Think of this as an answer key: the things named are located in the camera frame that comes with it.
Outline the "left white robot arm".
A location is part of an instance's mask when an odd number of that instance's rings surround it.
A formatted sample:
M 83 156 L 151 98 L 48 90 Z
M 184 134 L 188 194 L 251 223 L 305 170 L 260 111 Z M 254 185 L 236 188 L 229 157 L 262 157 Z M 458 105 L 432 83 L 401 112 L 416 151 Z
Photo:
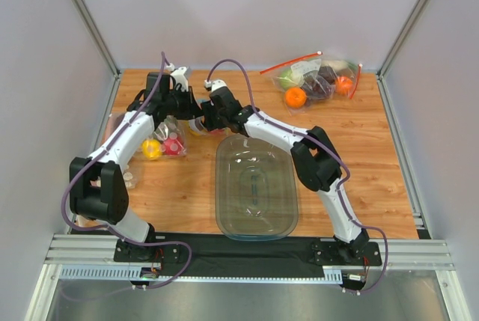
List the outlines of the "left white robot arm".
M 108 139 L 90 156 L 70 163 L 65 201 L 73 214 L 101 222 L 122 239 L 146 242 L 151 227 L 130 208 L 123 173 L 141 143 L 168 116 L 194 120 L 203 115 L 188 76 L 188 67 L 148 73 L 145 89 L 129 104 Z

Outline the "yellow fake lemon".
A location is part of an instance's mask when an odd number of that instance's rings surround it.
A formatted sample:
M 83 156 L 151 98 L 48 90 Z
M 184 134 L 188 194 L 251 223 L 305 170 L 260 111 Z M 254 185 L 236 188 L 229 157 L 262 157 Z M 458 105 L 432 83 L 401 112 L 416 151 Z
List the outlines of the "yellow fake lemon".
M 203 134 L 197 130 L 190 129 L 189 132 L 194 136 L 203 136 Z

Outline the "blue zip top bag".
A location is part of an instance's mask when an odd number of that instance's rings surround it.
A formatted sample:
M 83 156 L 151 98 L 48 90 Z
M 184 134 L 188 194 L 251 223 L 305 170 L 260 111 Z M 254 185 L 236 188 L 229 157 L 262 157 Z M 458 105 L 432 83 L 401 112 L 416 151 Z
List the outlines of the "blue zip top bag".
M 188 127 L 188 130 L 197 130 L 201 132 L 203 136 L 228 136 L 229 134 L 227 129 L 214 129 L 208 131 L 205 125 L 203 125 L 201 117 L 186 121 L 186 126 Z

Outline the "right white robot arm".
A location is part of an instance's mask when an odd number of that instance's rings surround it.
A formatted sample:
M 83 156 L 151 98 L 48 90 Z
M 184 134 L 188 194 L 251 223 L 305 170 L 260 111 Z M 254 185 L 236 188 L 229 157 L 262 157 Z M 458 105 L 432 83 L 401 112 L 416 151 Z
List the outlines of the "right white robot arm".
M 334 238 L 345 258 L 358 257 L 369 236 L 344 189 L 342 162 L 324 129 L 303 129 L 271 118 L 253 105 L 241 106 L 221 79 L 205 81 L 210 100 L 201 104 L 208 130 L 231 132 L 265 141 L 290 155 L 299 181 L 316 192 L 332 222 Z

